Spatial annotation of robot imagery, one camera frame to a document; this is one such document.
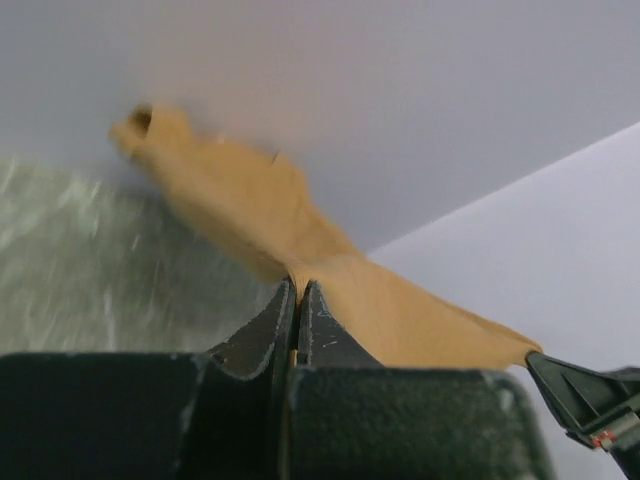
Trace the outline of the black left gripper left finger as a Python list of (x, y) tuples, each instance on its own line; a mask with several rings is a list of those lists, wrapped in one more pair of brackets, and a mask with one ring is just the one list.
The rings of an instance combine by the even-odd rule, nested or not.
[(296, 292), (205, 352), (1, 359), (5, 479), (273, 479)]

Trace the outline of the finger of the black right gripper seen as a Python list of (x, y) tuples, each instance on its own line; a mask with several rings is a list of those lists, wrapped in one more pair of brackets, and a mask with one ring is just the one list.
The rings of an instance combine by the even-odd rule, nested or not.
[(566, 435), (590, 448), (639, 448), (639, 369), (598, 372), (530, 353), (527, 369)]

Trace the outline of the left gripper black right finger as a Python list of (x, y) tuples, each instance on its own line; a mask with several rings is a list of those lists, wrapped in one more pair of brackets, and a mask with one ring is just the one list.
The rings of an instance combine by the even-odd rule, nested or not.
[(483, 369), (386, 368), (331, 314), (317, 283), (292, 371), (296, 479), (551, 479), (531, 402)]

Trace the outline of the mustard garment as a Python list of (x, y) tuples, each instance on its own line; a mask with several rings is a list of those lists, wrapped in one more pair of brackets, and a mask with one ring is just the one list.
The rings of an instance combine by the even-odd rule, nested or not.
[(374, 263), (315, 204), (304, 173), (175, 109), (141, 105), (110, 131), (118, 151), (198, 234), (257, 276), (317, 282), (330, 313), (388, 367), (505, 369), (539, 345)]

